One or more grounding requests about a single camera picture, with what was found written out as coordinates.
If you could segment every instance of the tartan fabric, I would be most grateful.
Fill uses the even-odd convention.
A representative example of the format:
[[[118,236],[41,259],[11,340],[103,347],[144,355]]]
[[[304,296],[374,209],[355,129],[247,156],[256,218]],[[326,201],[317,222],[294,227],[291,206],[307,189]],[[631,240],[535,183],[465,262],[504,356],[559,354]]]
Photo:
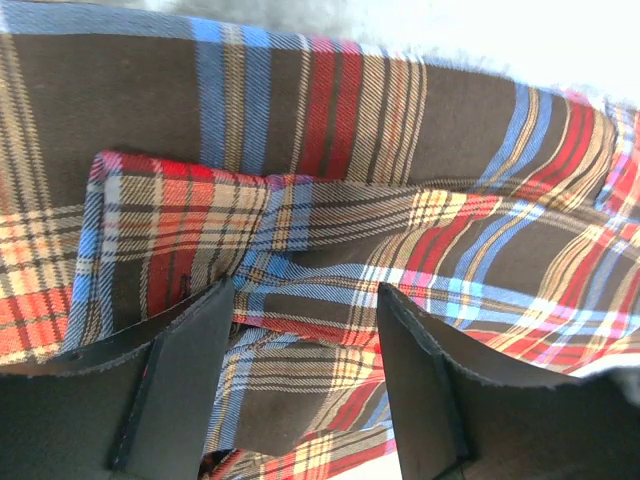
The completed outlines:
[[[393,449],[380,282],[554,371],[640,364],[637,112],[201,19],[2,1],[0,28],[0,362],[233,275],[205,453],[293,479]]]

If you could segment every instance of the white floor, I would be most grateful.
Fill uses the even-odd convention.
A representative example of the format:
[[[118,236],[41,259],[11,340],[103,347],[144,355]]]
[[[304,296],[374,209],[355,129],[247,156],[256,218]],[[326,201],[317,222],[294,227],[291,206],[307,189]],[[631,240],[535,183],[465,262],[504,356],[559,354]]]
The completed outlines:
[[[400,480],[398,455],[391,453],[333,477],[334,480]]]
[[[353,39],[640,106],[637,0],[88,1]]]

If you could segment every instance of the blue stripe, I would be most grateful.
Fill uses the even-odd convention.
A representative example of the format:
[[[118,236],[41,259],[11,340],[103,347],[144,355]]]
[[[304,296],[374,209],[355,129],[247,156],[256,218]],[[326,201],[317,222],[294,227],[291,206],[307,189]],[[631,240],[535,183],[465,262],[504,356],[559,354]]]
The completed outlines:
[[[266,268],[267,272],[265,272],[267,275],[264,275],[264,277],[260,279],[259,284],[250,282],[249,278],[251,272],[254,270],[255,265],[263,263],[262,260],[264,256],[271,257]],[[254,251],[247,252],[242,264],[238,267],[235,275],[233,276],[234,286],[238,291],[246,291],[252,295],[254,292],[258,292],[260,294],[279,293],[282,291],[282,288],[289,286],[284,284],[284,282],[304,282],[302,284],[293,285],[294,287],[298,287],[295,291],[299,292],[301,295],[308,295],[309,298],[334,301],[334,289],[339,287],[328,287],[326,285],[322,285],[322,281],[324,279],[331,276],[359,280],[362,278],[363,270],[368,268],[367,265],[359,263],[342,263],[330,267],[311,268],[292,263],[290,257],[291,253],[289,252],[272,254],[258,253]],[[437,276],[435,279],[431,280],[430,288],[434,292],[446,292],[449,295],[448,302],[445,301],[444,304],[451,302],[455,303],[463,292],[466,294],[467,291],[479,291],[481,292],[481,296],[476,299],[471,299],[471,301],[475,302],[475,305],[478,306],[482,304],[484,299],[497,300],[522,309],[531,307],[534,302],[537,302],[541,307],[548,305],[547,302],[537,299],[531,295],[492,285],[481,285],[474,283],[473,281],[465,282],[459,278]],[[350,298],[348,303],[345,303],[345,305],[351,305],[351,303],[352,299]],[[591,318],[597,321],[603,320],[607,314],[606,311],[589,313]]]
[[[260,175],[267,145],[271,103],[271,50],[269,34],[242,27],[246,49],[245,141],[242,173]]]
[[[600,297],[605,289],[605,284],[609,279],[609,275],[613,272],[616,263],[620,259],[620,253],[616,252],[615,248],[610,249],[605,255],[604,259],[598,266],[598,270],[593,276],[593,281],[589,285],[589,290],[587,291],[585,297],[586,301],[584,304],[584,310],[588,312],[592,310],[599,302]],[[594,335],[598,330],[598,327],[585,327],[587,322],[593,322],[593,319],[585,312],[579,312],[573,321],[568,325],[566,329],[562,332],[562,335],[558,337],[558,339],[553,342],[549,348],[542,353],[538,358],[536,358],[536,362],[538,363],[546,363],[553,359],[554,354],[558,347],[564,347],[567,345],[567,341],[574,335],[585,335],[586,332],[589,332],[589,335]],[[634,331],[637,328],[637,325],[634,325],[632,321],[629,322],[627,326],[627,332],[625,334]]]
[[[97,288],[97,279],[95,273],[93,273],[93,266],[101,253],[104,183],[100,180],[90,180],[89,185],[93,189],[87,189],[85,196],[82,233],[76,259],[76,274],[71,290],[71,310],[61,352],[80,346],[87,315],[89,314],[89,302],[93,300]]]
[[[488,188],[489,192],[497,191],[500,187],[502,187],[502,185],[504,185],[505,181],[518,173],[538,154],[538,152],[540,151],[540,147],[542,146],[542,142],[544,141],[547,134],[549,123],[551,122],[552,106],[553,97],[551,96],[551,94],[541,92],[538,119],[536,121],[536,126],[533,129],[533,133],[531,134],[531,138],[529,138],[529,141],[522,151],[522,154],[520,155],[518,161],[510,168],[508,168],[505,172],[503,172],[502,175],[500,175],[500,177],[498,177],[495,181],[491,182],[491,185]]]
[[[192,40],[188,18],[72,3],[2,2],[9,33],[131,35]]]
[[[437,284],[447,283],[451,279],[438,279]],[[264,300],[268,294],[284,294],[291,296],[299,296],[301,298],[307,299],[315,299],[322,300],[331,303],[340,303],[343,305],[352,305],[353,303],[353,290],[345,289],[339,287],[328,287],[320,283],[322,280],[319,279],[318,283],[311,283],[305,285],[282,285],[280,287],[260,287],[260,292],[250,292],[249,293],[249,308],[248,315],[258,319],[264,316]],[[461,304],[461,293],[453,293],[447,292],[445,289],[438,289],[433,287],[432,293],[437,294],[440,292],[444,292],[448,294],[447,300],[437,300],[432,298],[430,302],[429,313],[434,315],[439,315],[442,317],[446,317],[445,320],[448,324],[453,324],[455,320],[463,320],[464,323],[459,325],[458,328],[464,330],[468,327],[471,320],[482,320],[483,322],[488,323],[496,323],[496,324],[506,324],[506,325],[516,325],[521,324],[524,325],[530,322],[537,322],[537,319],[531,318],[527,319],[518,313],[511,312],[501,312],[498,310],[493,310],[491,308],[486,308],[483,305],[483,301],[485,299],[494,299],[501,301],[503,303],[509,303],[505,296],[496,295],[496,291],[502,291],[504,293],[507,292],[504,289],[499,288],[488,288],[484,287],[484,290],[490,290],[491,295],[487,295],[485,291],[485,295],[482,298],[472,299],[471,306],[466,309],[466,313],[463,317],[458,318],[458,311],[460,310]],[[513,297],[519,300],[518,303],[523,303],[523,300],[526,299],[526,295],[513,295]],[[371,303],[373,305],[376,304],[377,294],[371,295]],[[602,322],[607,312],[604,311],[585,311],[580,310],[578,315],[584,315],[589,322],[589,325],[586,325],[580,329],[580,335],[592,335],[597,331],[597,325]],[[632,314],[629,318],[630,325],[638,326],[640,324],[640,315]],[[558,327],[557,325],[549,325],[548,328],[545,325],[541,325],[538,327],[540,331],[548,331],[548,332],[557,332],[562,335],[571,327],[570,324],[567,324],[562,327]]]
[[[509,222],[513,220],[513,218],[517,218],[519,214],[528,206],[530,206],[528,202],[520,201],[517,202],[509,214],[504,217],[492,222],[488,225],[485,230],[480,234],[475,243],[467,249],[467,251],[460,257],[458,264],[456,265],[454,277],[456,279],[463,279],[466,277],[467,272],[471,266],[471,263],[478,256],[479,250],[487,244],[487,242],[491,239],[496,232],[503,229]],[[518,219],[515,225],[509,227],[506,231],[501,233],[498,238],[496,238],[491,245],[489,246],[486,253],[480,259],[476,272],[473,276],[473,281],[467,283],[468,288],[463,288],[464,293],[473,295],[474,297],[483,298],[484,289],[484,280],[489,272],[489,267],[493,263],[496,258],[496,255],[504,248],[504,246],[523,228],[527,225],[534,222],[544,213],[544,208],[540,206],[534,206],[533,209],[524,217]],[[452,322],[456,319],[460,314],[460,310],[462,305],[451,305],[449,311],[447,313],[447,321]],[[464,329],[469,324],[477,319],[477,316],[480,314],[479,307],[474,306],[465,306],[467,310],[464,315],[464,321],[459,324],[459,328]]]
[[[278,225],[279,216],[283,211],[284,195],[287,189],[272,189],[269,197],[269,205],[260,223],[260,229],[255,240],[251,244],[252,250],[271,251],[274,249],[273,239],[276,232],[282,232]],[[280,250],[304,251],[309,246],[309,221],[312,211],[313,183],[295,185],[292,189],[293,205],[290,214],[292,218],[287,225],[286,244]]]
[[[225,97],[224,50],[220,25],[191,19],[197,40],[196,63],[200,92],[200,163],[224,168]]]
[[[385,411],[385,409],[387,410],[387,415],[385,415],[384,418],[381,418],[382,413]],[[385,420],[389,420],[390,413],[391,411],[389,410],[389,397],[387,396],[387,392],[385,392],[382,397],[380,397],[378,405],[376,406],[373,413],[371,413],[371,416],[369,417],[369,420],[367,420],[367,423],[364,424],[363,429],[373,428],[377,425],[380,425],[380,423],[384,422]]]
[[[529,113],[529,88],[519,83],[515,84],[516,89],[516,105],[513,111],[513,117],[507,127],[504,142],[498,149],[497,153],[489,162],[484,173],[476,181],[474,188],[485,185],[491,177],[500,169],[500,167],[507,161],[513,149],[516,145],[516,141],[520,136],[520,132],[524,127],[524,123],[527,120],[527,114]]]
[[[248,350],[236,362],[236,370],[231,381],[231,391],[229,392],[229,406],[222,419],[220,429],[219,450],[227,450],[234,447],[236,433],[238,431],[238,421],[240,420],[240,410],[244,401],[244,394],[249,389],[249,375],[255,357],[254,350]]]

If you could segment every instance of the black leather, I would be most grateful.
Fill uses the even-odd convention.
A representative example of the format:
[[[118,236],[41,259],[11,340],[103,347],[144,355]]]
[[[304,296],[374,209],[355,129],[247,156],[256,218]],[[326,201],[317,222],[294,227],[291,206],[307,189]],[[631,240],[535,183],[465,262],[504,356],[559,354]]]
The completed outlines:
[[[640,478],[640,410],[606,377],[502,355],[389,285],[378,328],[405,480]]]
[[[0,368],[0,478],[195,479],[233,310],[225,279],[106,340]]]

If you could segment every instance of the brown plaid fabric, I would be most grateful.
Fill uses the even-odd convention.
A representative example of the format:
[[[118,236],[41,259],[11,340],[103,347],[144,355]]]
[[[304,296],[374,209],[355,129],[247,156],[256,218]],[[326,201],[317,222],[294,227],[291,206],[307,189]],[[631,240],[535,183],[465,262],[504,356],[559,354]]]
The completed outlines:
[[[637,112],[324,38],[0,13],[0,362],[233,275],[211,475],[291,479],[394,448],[380,282],[535,365],[640,364]]]

